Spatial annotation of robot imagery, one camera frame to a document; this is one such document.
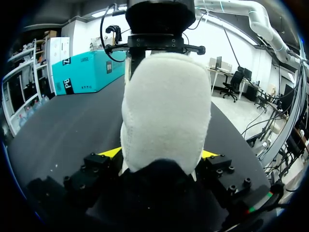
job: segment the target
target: metal shelving unit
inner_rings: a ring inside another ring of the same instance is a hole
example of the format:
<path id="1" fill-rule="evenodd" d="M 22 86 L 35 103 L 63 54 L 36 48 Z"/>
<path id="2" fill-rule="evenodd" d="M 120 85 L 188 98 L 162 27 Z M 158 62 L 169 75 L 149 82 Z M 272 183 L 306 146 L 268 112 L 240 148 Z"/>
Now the metal shelving unit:
<path id="1" fill-rule="evenodd" d="M 46 73 L 47 73 L 47 78 L 49 79 L 49 71 L 48 71 L 48 64 L 46 62 L 46 64 L 40 65 L 38 66 L 38 64 L 36 64 L 37 60 L 36 57 L 38 57 L 39 54 L 44 54 L 45 51 L 40 51 L 40 52 L 36 52 L 37 46 L 38 45 L 42 45 L 44 43 L 47 42 L 47 38 L 44 40 L 34 40 L 33 43 L 33 47 L 31 49 L 27 49 L 25 51 L 22 51 L 20 53 L 18 53 L 17 55 L 11 57 L 8 59 L 8 63 L 9 62 L 17 62 L 21 59 L 23 59 L 25 56 L 30 55 L 31 59 L 20 64 L 18 67 L 16 67 L 15 69 L 13 69 L 12 71 L 10 71 L 8 74 L 6 74 L 3 78 L 2 81 L 2 106 L 3 106 L 3 111 L 4 111 L 4 115 L 5 118 L 8 122 L 10 131 L 13 135 L 13 137 L 15 137 L 18 133 L 18 131 L 20 130 L 19 127 L 19 115 L 20 114 L 25 114 L 25 108 L 27 106 L 29 106 L 31 104 L 31 102 L 33 100 L 35 100 L 36 98 L 38 98 L 40 101 L 42 100 L 42 95 L 41 95 L 41 90 L 40 90 L 40 85 L 39 85 L 39 79 L 38 79 L 38 70 L 41 69 L 46 69 Z M 32 70 L 33 70 L 33 75 L 32 75 L 32 81 L 35 83 L 35 88 L 36 88 L 36 93 L 34 95 L 32 95 L 31 97 L 29 97 L 28 99 L 25 98 L 25 89 L 23 88 L 23 83 L 22 83 L 22 76 L 16 76 L 16 74 L 20 71 L 22 71 L 25 67 L 27 66 L 31 66 Z M 15 111 L 14 107 L 13 107 L 13 103 L 12 103 L 12 98 L 11 98 L 11 90 L 10 90 L 10 85 L 9 82 L 11 80 L 11 78 L 19 78 L 19 84 L 20 84 L 20 91 L 21 91 L 21 95 L 23 98 L 24 103 Z"/>

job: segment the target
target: large cardboard box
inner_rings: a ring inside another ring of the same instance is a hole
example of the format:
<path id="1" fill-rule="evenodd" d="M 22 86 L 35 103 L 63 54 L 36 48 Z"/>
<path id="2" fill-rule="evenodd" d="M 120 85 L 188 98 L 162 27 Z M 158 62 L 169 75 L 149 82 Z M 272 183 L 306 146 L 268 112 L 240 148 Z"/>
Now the large cardboard box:
<path id="1" fill-rule="evenodd" d="M 125 52 L 113 52 L 117 60 L 126 58 Z M 98 92 L 125 74 L 125 62 L 112 61 L 105 51 L 82 53 L 52 66 L 57 95 Z"/>

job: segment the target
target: white foam cushion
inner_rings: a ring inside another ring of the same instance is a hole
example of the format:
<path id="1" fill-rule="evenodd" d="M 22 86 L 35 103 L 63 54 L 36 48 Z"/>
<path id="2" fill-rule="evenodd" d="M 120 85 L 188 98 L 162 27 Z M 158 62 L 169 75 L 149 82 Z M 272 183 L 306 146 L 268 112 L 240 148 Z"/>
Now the white foam cushion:
<path id="1" fill-rule="evenodd" d="M 121 146 L 131 171 L 170 159 L 190 174 L 211 118 L 209 74 L 182 54 L 151 55 L 126 85 L 122 116 Z"/>

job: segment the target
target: ceiling light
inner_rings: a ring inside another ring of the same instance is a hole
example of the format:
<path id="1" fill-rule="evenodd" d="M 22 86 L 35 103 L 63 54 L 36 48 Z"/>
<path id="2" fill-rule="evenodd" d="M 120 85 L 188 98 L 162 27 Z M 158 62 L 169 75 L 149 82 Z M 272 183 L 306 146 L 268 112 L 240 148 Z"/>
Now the ceiling light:
<path id="1" fill-rule="evenodd" d="M 121 7 L 118 8 L 119 11 L 123 11 L 123 10 L 126 10 L 126 9 L 127 9 L 126 6 L 121 6 Z"/>
<path id="2" fill-rule="evenodd" d="M 107 14 L 111 14 L 113 11 L 114 11 L 114 9 L 109 9 Z M 103 15 L 105 15 L 105 11 L 100 11 L 100 12 L 94 13 L 91 16 L 94 17 L 94 18 L 99 18 L 99 17 L 102 17 Z"/>

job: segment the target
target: gray floor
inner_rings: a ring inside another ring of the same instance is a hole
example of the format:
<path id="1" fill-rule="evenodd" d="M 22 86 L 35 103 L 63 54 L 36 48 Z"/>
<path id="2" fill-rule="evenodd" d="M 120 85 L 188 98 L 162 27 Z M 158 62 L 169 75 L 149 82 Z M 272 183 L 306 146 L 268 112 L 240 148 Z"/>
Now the gray floor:
<path id="1" fill-rule="evenodd" d="M 233 123 L 235 128 L 240 132 L 244 132 L 249 123 L 256 119 L 262 112 L 262 109 L 256 109 L 258 105 L 254 105 L 254 102 L 248 100 L 246 97 L 242 96 L 240 100 L 234 103 L 231 97 L 225 99 L 222 98 L 222 95 L 219 94 L 219 91 L 214 91 L 212 95 L 212 102 L 224 113 L 224 115 Z M 261 116 L 251 125 L 268 120 L 271 116 L 272 109 L 271 107 L 267 108 L 267 113 L 262 113 Z M 276 120 L 276 123 L 283 128 L 284 120 Z M 246 139 L 260 133 L 263 127 L 266 125 L 266 122 L 256 125 L 249 129 L 246 133 Z M 275 133 L 271 134 L 272 144 L 277 139 L 278 135 Z M 292 165 L 289 173 L 282 178 L 283 183 L 288 184 L 291 182 L 302 170 L 304 169 L 304 163 L 302 158 L 299 158 Z"/>

